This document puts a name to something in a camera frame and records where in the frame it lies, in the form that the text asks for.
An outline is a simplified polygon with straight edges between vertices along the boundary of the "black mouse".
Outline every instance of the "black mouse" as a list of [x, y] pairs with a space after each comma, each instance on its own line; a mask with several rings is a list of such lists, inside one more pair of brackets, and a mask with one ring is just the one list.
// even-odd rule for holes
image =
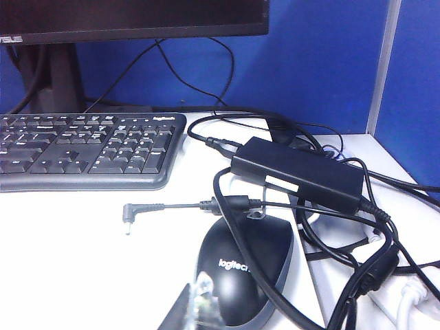
[[[281, 292], [289, 271], [294, 234], [288, 221], [271, 216], [238, 219], [245, 238], [263, 271]], [[208, 231], [200, 247], [197, 275], [205, 272], [214, 284], [226, 329], [260, 329], [274, 312], [245, 264], [225, 220]]]

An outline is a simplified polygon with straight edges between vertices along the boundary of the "laptop power adapter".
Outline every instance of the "laptop power adapter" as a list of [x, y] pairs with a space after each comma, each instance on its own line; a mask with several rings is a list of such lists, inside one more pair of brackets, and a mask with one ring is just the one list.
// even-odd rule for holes
[[231, 172], [255, 184], [350, 215], [359, 209], [364, 183], [360, 168], [258, 137], [237, 150]]

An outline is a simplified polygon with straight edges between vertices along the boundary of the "white label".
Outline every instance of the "white label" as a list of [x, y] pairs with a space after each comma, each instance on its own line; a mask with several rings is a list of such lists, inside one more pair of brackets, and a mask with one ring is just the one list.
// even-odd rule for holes
[[270, 175], [266, 175], [266, 182], [269, 184], [274, 184], [275, 186], [293, 191], [294, 193], [297, 193], [298, 189], [300, 188], [296, 184], [292, 184], [290, 182], [278, 179], [276, 177], [271, 177]]
[[154, 117], [153, 120], [157, 120], [159, 122], [161, 122], [162, 120], [175, 120], [176, 118], [174, 117]]

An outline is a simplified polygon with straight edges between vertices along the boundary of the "white desk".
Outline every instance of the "white desk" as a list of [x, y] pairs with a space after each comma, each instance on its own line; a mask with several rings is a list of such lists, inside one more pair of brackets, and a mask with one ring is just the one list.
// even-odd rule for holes
[[[266, 132], [224, 122], [197, 130], [238, 142], [253, 135], [269, 138]], [[126, 236], [122, 207], [210, 199], [214, 174], [228, 164], [202, 142], [186, 138], [161, 190], [0, 195], [0, 329], [158, 328], [185, 283], [192, 281], [201, 242], [218, 217], [192, 209], [140, 214], [133, 234]], [[228, 178], [222, 184], [225, 194], [261, 198], [261, 187]], [[287, 201], [274, 191], [267, 198]], [[294, 220], [290, 210], [269, 214]], [[295, 239], [284, 294], [322, 324], [297, 231]], [[293, 328], [278, 312], [266, 325], [271, 330]]]

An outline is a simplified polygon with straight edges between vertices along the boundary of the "black keyboard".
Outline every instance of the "black keyboard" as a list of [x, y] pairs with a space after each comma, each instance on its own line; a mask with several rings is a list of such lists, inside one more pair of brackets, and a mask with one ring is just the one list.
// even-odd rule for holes
[[185, 125], [176, 113], [0, 115], [0, 192], [161, 188]]

